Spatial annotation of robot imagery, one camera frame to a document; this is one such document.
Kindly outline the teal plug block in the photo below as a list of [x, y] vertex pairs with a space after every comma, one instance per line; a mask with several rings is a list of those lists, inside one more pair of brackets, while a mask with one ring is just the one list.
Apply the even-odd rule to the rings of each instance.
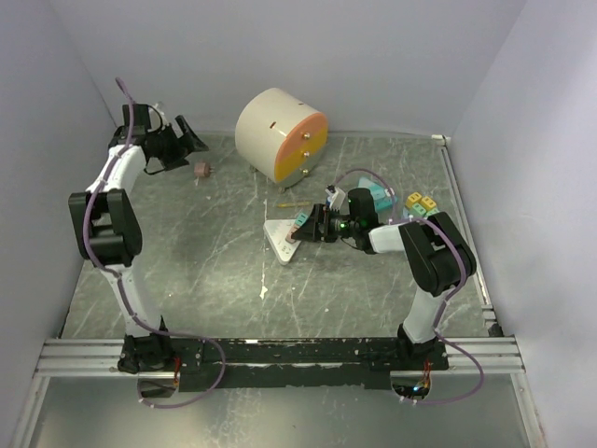
[[308, 214], [301, 212], [295, 218], [294, 224], [300, 228], [308, 221], [309, 217], [310, 216]]

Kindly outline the pink plug block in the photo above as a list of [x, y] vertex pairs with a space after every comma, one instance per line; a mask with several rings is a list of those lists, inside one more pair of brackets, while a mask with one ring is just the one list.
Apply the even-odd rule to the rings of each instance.
[[299, 229], [299, 227], [297, 226], [293, 226], [290, 228], [290, 230], [288, 231], [285, 240], [290, 243], [290, 244], [294, 244], [297, 240], [294, 237], [294, 233]]
[[194, 165], [194, 175], [197, 178], [208, 178], [214, 171], [214, 166], [207, 161], [199, 161]]

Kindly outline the teal triangular socket board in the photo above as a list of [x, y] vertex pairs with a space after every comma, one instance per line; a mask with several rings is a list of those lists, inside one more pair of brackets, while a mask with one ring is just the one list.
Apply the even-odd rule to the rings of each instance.
[[393, 195], [394, 191], [392, 189], [386, 189], [364, 176], [359, 178], [357, 186], [367, 189], [371, 193], [377, 213], [391, 209], [396, 203], [396, 197]]

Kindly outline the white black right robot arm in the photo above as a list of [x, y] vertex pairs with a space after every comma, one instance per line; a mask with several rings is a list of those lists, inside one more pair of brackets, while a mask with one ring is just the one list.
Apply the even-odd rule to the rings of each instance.
[[309, 215], [295, 220], [287, 239], [314, 243], [352, 239], [355, 249], [369, 255], [403, 253], [416, 284], [410, 311], [398, 327], [394, 346], [369, 351], [365, 359], [398, 370], [446, 370], [447, 343], [438, 324], [448, 301], [477, 270], [469, 245], [445, 212], [383, 224], [369, 189], [349, 190], [347, 202], [346, 214], [334, 209], [332, 202], [315, 204]]

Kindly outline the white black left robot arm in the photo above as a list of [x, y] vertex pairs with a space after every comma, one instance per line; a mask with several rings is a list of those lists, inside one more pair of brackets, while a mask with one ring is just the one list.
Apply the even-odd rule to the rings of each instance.
[[151, 160], [168, 172], [186, 166], [190, 154], [208, 146], [184, 116], [169, 121], [156, 105], [124, 105], [122, 114], [124, 122], [108, 143], [101, 172], [84, 191], [70, 195], [68, 207], [82, 258], [108, 281], [124, 317], [118, 370], [162, 372], [174, 364], [175, 351], [135, 261], [143, 235], [130, 193]]

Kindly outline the white triangular socket board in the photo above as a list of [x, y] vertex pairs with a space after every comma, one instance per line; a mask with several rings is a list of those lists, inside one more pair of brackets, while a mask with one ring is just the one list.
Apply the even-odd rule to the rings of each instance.
[[263, 230], [266, 238], [269, 241], [271, 248], [282, 265], [287, 265], [297, 252], [301, 242], [290, 244], [285, 240], [290, 226], [294, 223], [295, 218], [292, 219], [267, 219], [264, 222]]

